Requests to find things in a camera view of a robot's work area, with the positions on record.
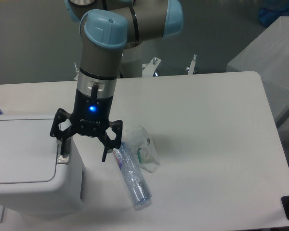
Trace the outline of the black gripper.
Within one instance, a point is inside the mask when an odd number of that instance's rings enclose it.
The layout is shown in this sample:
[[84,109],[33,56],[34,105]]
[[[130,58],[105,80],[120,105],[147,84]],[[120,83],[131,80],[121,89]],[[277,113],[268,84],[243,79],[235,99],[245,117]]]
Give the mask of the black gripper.
[[[50,136],[57,139],[60,146],[60,154],[66,149],[66,141],[75,134],[97,137],[103,144],[104,150],[102,162],[105,162],[108,152],[121,147],[123,121],[109,121],[110,109],[113,97],[90,98],[76,90],[75,102],[72,114],[62,108],[55,113]],[[59,126],[69,120],[71,125],[64,130]],[[111,128],[115,138],[110,139],[107,129]]]

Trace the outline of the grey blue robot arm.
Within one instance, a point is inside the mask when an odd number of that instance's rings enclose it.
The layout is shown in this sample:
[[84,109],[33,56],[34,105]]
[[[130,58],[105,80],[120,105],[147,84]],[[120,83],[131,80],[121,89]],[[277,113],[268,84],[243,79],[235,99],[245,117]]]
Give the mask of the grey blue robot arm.
[[58,109],[50,135],[59,154],[79,134],[98,138],[107,155],[121,146],[123,122],[109,115],[126,45],[180,33],[183,9],[177,0],[68,0],[66,7],[80,21],[82,53],[73,112]]

